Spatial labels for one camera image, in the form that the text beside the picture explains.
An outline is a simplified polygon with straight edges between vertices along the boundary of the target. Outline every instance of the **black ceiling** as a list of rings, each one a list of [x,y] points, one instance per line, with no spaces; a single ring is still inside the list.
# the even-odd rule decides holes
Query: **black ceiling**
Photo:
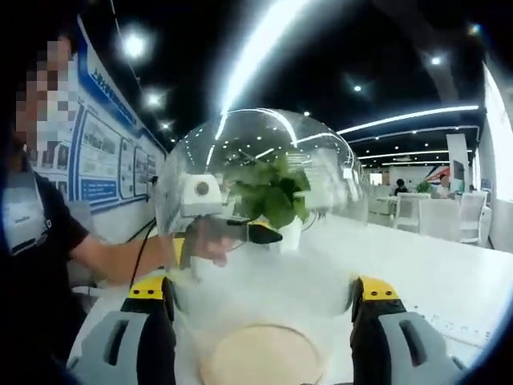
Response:
[[[128,102],[171,149],[171,139],[180,139],[219,114],[233,64],[271,1],[113,3],[122,33],[136,27],[153,41],[151,54],[133,63],[138,79],[121,57],[110,0],[98,0],[84,14],[87,33]],[[475,147],[476,126],[484,120],[481,62],[485,47],[511,58],[505,37],[510,22],[506,7],[511,6],[476,6],[463,0],[312,3],[320,5],[289,28],[234,107],[309,111],[339,131],[416,111],[478,105],[477,111],[424,116],[343,134],[358,156],[423,151],[425,143],[429,149],[446,149],[446,134],[455,126],[467,134],[468,147]],[[481,30],[469,34],[474,23]],[[433,56],[442,58],[441,65],[430,63]],[[356,85],[362,87],[360,92],[353,89]],[[153,88],[166,92],[166,103],[149,111],[141,89]],[[173,122],[172,130],[163,130],[159,122]],[[436,127],[447,129],[423,131]],[[405,133],[387,136],[395,132]],[[443,154],[419,159],[436,156],[442,159]],[[376,163],[387,160],[379,158]]]

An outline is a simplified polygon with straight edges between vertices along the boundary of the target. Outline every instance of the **human arm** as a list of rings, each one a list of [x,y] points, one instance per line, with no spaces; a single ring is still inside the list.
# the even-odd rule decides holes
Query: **human arm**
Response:
[[[172,235],[151,237],[146,242],[134,240],[120,245],[105,245],[87,235],[71,250],[71,256],[110,283],[122,285],[130,282],[141,248],[136,277],[149,274],[161,266],[173,265],[176,261]]]

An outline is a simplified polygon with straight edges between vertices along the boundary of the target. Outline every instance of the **green plant in background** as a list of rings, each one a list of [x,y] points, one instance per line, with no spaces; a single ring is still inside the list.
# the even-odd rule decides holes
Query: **green plant in background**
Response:
[[[424,180],[417,185],[417,193],[429,193],[431,191],[431,184]]]
[[[234,213],[255,220],[264,216],[275,229],[281,229],[298,216],[303,223],[309,217],[304,197],[295,193],[309,191],[310,184],[302,169],[290,170],[285,155],[272,163],[251,160],[244,167],[228,173],[235,181],[231,198],[239,198]]]

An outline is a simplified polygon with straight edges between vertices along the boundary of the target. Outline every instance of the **white chair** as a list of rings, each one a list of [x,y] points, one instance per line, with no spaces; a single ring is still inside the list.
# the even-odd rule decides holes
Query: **white chair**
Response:
[[[459,229],[462,243],[479,243],[481,216],[487,203],[487,192],[465,192],[459,206]]]
[[[418,232],[428,237],[459,242],[459,205],[451,199],[418,202]]]
[[[400,192],[395,209],[394,229],[402,228],[412,233],[418,232],[418,202],[430,199],[430,194]]]

